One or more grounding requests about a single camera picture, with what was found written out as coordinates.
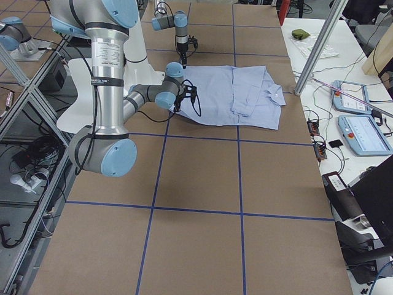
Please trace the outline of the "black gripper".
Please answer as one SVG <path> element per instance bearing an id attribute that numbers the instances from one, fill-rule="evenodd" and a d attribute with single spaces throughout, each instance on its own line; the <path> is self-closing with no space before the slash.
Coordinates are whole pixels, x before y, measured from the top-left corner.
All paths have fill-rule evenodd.
<path id="1" fill-rule="evenodd" d="M 187 52 L 188 52 L 188 43 L 177 43 L 176 50 L 180 55 L 181 64 L 183 68 L 187 66 Z"/>
<path id="2" fill-rule="evenodd" d="M 182 92 L 182 93 L 176 95 L 176 99 L 174 102 L 174 108 L 173 108 L 174 112 L 180 111 L 180 106 L 181 106 L 182 100 L 184 98 L 185 98 L 185 92 Z"/>

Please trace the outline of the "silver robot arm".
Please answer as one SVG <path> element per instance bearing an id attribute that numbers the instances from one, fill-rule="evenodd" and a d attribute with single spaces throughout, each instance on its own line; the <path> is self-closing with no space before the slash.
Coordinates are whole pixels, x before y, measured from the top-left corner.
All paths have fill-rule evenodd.
<path id="1" fill-rule="evenodd" d="M 173 13 L 165 1 L 155 1 L 152 27 L 155 31 L 169 28 L 175 29 L 174 43 L 179 54 L 180 64 L 187 66 L 187 52 L 189 49 L 188 18 L 182 10 Z"/>
<path id="2" fill-rule="evenodd" d="M 93 123 L 74 135 L 69 158 L 76 173 L 121 177 L 137 157 L 124 121 L 147 102 L 166 109 L 178 106 L 185 93 L 183 68 L 169 63 L 160 85 L 135 85 L 125 95 L 123 46 L 139 20 L 136 1 L 52 1 L 50 10 L 55 31 L 91 40 Z"/>

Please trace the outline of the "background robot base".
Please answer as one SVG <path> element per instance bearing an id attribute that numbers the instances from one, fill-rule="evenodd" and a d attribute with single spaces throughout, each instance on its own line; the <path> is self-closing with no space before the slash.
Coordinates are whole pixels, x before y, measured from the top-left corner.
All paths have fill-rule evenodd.
<path id="1" fill-rule="evenodd" d="M 18 17 L 1 20 L 1 45 L 15 61 L 39 61 L 52 43 L 33 38 Z"/>

